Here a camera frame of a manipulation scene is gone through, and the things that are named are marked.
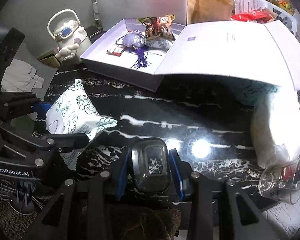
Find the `black rectangular case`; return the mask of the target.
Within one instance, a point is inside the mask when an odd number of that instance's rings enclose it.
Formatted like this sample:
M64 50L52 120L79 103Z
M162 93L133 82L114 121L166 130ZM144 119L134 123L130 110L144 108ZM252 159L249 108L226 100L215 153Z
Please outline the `black rectangular case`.
M170 184L168 151L159 138L146 138L134 142L129 150L132 178L142 193L165 191Z

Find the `red white snack packet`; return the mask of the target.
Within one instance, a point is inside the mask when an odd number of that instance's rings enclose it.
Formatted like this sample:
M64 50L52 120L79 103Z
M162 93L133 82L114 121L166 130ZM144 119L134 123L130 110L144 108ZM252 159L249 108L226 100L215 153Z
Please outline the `red white snack packet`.
M114 46L107 50L108 55L121 56L125 51L125 46Z

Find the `purple satin sachet with tassel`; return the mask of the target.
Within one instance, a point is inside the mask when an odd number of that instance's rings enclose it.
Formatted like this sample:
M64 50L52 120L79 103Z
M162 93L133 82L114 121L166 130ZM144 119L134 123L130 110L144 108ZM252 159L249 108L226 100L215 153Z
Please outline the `purple satin sachet with tassel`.
M118 38L115 44L117 46L124 46L128 49L129 53L137 56L137 60L131 66L132 69L143 69L152 65L147 57L149 47L145 45L145 37L141 32L127 32L125 35Z

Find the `gold brown snack bag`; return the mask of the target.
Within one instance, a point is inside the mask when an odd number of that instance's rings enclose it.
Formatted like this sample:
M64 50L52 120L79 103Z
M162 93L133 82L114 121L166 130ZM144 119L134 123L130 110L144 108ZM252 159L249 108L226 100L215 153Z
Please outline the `gold brown snack bag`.
M137 18L136 21L146 26L145 41L150 41L159 37L175 41L172 32L172 22L175 15L168 14L164 17L144 17Z

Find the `white green printed bread bag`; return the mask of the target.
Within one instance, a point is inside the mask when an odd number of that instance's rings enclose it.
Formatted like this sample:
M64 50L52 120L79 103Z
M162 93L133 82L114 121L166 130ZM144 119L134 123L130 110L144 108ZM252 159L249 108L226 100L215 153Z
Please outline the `white green printed bread bag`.
M173 46L173 41L167 40L162 37L158 37L149 41L145 42L145 45L148 46L149 48L153 49L160 49L164 52L169 51L169 49Z

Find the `grey contoured pillow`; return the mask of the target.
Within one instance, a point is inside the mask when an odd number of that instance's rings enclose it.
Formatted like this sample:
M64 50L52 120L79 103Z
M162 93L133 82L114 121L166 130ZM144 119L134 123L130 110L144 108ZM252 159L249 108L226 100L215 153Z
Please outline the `grey contoured pillow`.
M39 62L30 54L25 43L20 45L14 59L28 63L37 70L36 74L44 79L42 88L34 88L31 90L31 92L36 93L38 98L43 99L55 73L57 72L57 68L52 68Z

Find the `white folded garment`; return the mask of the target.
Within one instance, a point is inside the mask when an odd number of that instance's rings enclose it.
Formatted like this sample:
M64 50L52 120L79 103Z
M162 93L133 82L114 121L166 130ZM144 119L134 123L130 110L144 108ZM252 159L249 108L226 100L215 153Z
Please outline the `white folded garment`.
M31 92L35 88L42 88L43 83L44 79L37 75L36 68L13 59L5 70L1 87L7 92Z

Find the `brown fuzzy blanket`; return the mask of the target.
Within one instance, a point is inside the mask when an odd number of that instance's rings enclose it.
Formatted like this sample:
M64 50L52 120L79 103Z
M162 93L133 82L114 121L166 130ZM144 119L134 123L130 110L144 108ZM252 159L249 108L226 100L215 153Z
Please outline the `brown fuzzy blanket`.
M14 211L9 202L0 198L0 231L6 239L23 239L38 213L25 216Z

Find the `black smartphone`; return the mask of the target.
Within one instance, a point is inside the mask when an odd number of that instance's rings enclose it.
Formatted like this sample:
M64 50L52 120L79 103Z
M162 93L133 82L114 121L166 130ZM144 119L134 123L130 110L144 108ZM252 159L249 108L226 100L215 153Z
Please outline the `black smartphone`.
M93 38L96 35L100 34L101 31L102 31L102 29L100 29L100 28L98 28L98 27L96 27L94 25L91 25L89 27L86 27L85 31L86 31L86 33L87 33L87 35L88 35L89 38Z

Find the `clear glass cup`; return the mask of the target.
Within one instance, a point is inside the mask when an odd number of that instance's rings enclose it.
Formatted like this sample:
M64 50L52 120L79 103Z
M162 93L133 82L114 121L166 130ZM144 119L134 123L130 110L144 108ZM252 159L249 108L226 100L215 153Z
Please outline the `clear glass cup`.
M296 204L300 199L300 158L266 168L260 176L258 192L264 198Z

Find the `white plastic wrapped bundle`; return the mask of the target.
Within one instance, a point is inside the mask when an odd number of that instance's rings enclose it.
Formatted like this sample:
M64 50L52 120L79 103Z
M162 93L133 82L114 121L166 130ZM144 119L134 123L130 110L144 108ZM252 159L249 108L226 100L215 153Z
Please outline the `white plastic wrapped bundle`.
M279 88L257 100L250 135L262 168L295 161L300 155L300 103L294 90Z

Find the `white open gift box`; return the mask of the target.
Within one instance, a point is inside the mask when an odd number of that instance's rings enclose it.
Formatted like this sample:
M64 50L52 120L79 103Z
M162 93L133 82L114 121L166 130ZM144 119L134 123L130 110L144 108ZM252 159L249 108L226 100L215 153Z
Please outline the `white open gift box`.
M92 72L151 91L173 74L230 76L300 90L300 43L281 21L174 24L172 47L150 51L142 69L134 68L133 53L108 54L119 37L144 29L134 19L121 20L82 54L82 61Z

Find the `brown paper bag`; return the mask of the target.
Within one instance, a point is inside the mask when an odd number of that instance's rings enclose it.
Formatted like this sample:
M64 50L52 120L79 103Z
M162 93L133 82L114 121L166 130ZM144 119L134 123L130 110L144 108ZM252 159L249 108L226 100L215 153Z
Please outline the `brown paper bag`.
M234 0L187 0L187 24L229 21Z

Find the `wall vent frame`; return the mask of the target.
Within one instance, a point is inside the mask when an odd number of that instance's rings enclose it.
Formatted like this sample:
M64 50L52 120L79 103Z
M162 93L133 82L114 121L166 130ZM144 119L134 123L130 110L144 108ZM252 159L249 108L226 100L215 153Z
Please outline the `wall vent frame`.
M57 49L51 49L50 51L46 52L45 54L38 57L38 61L42 64L52 67L52 68L59 68L61 62L56 58Z

